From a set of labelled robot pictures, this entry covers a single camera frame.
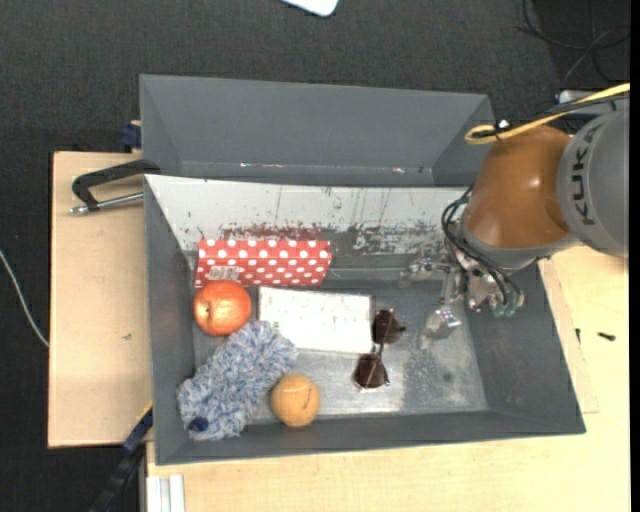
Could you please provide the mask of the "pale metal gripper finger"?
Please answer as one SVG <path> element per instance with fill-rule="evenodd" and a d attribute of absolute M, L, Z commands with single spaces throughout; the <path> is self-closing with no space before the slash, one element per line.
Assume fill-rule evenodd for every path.
<path fill-rule="evenodd" d="M 419 348 L 427 350 L 439 340 L 448 338 L 462 325 L 462 321 L 449 308 L 432 312 L 425 320 L 419 334 Z"/>
<path fill-rule="evenodd" d="M 421 256 L 400 271 L 398 284 L 406 288 L 428 280 L 445 280 L 450 273 L 451 265 L 447 261 Z"/>

